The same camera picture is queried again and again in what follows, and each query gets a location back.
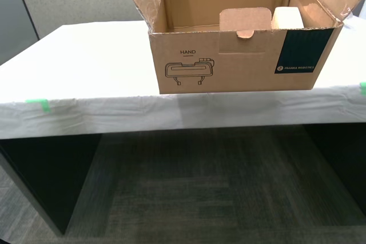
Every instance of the dark teal label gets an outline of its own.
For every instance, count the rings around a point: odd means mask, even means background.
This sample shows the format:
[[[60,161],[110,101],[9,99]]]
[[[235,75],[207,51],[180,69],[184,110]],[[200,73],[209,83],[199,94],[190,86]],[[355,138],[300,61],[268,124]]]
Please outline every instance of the dark teal label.
[[[289,30],[275,74],[312,73],[334,29]]]

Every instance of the gray carpet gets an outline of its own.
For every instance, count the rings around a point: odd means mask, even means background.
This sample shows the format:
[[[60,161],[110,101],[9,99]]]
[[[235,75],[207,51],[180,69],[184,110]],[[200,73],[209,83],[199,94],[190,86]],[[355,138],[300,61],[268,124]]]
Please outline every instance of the gray carpet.
[[[0,180],[11,244],[366,243],[365,216],[301,126],[106,135],[61,238]]]

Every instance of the open cardboard box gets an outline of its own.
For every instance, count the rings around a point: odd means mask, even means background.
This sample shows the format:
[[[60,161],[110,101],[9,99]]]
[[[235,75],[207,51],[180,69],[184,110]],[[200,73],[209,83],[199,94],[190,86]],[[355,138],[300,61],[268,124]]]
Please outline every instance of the open cardboard box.
[[[170,94],[311,89],[360,0],[133,1]],[[271,29],[280,6],[298,7],[304,28]]]

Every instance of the green tape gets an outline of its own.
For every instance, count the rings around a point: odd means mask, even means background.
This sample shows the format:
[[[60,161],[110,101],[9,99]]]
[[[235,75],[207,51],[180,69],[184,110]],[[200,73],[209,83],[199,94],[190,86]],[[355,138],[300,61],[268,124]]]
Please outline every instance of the green tape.
[[[25,102],[27,102],[27,103],[40,103],[41,106],[42,106],[42,110],[45,113],[51,113],[51,108],[50,108],[50,105],[48,104],[47,99],[28,99],[28,100],[25,100]]]
[[[361,82],[360,86],[361,86],[361,94],[366,95],[366,82]]]

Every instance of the table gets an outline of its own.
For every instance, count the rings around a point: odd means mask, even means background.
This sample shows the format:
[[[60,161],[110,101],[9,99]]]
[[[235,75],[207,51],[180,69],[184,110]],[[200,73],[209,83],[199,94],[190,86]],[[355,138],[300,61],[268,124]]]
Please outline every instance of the table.
[[[64,233],[102,133],[366,122],[366,21],[345,23],[313,90],[179,95],[145,22],[62,26],[0,67],[0,164]]]

